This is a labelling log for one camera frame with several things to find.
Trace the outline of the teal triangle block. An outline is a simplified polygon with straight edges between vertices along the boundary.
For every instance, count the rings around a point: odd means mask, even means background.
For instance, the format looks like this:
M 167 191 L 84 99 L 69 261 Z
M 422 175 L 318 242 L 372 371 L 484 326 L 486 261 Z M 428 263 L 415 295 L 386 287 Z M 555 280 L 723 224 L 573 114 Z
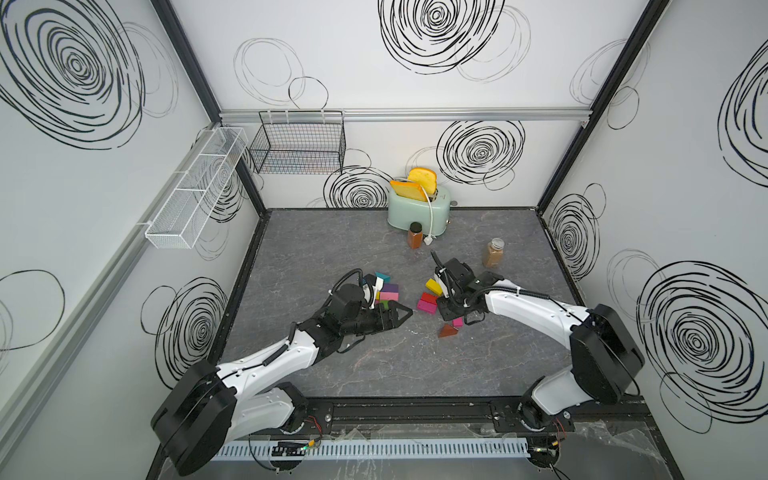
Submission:
M 376 276 L 378 279 L 381 279 L 384 284 L 391 284 L 391 277 L 389 275 L 385 275 L 383 273 L 377 272 Z

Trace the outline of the red block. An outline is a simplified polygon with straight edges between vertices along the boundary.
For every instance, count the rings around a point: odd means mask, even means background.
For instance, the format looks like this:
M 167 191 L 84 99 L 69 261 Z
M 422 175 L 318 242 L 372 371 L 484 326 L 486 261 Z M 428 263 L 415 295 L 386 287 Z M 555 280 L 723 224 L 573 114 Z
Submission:
M 437 297 L 435 295 L 432 295 L 432 294 L 429 294 L 429 293 L 426 293 L 426 292 L 424 292 L 421 295 L 420 300 L 423 301 L 423 302 L 426 302 L 426 303 L 434 304 L 434 305 L 437 304 Z

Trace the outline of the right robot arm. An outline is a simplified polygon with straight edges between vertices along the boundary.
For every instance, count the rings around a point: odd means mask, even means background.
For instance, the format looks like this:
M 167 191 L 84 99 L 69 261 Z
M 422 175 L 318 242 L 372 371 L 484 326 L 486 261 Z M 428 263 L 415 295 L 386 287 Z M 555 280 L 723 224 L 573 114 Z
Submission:
M 445 321 L 461 318 L 469 326 L 473 313 L 503 316 L 570 352 L 568 366 L 538 379 L 521 396 L 517 417 L 528 430 L 542 431 L 559 414 L 585 402 L 616 405 L 636 384 L 646 360 L 613 308 L 562 303 L 491 271 L 477 275 L 455 258 L 443 262 L 435 252 L 431 257 L 433 279 L 442 289 L 438 311 Z

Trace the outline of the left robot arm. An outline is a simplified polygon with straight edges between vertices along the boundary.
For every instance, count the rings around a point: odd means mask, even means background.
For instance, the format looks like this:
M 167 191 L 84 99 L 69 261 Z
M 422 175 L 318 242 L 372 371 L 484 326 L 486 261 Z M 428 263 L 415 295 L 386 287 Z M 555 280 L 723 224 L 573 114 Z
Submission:
M 357 342 L 396 329 L 413 315 L 394 300 L 379 301 L 382 279 L 353 269 L 329 290 L 308 319 L 287 336 L 238 360 L 192 364 L 150 421 L 176 473 L 188 476 L 228 442 L 262 430 L 297 432 L 308 418 L 308 401 L 287 381 Z

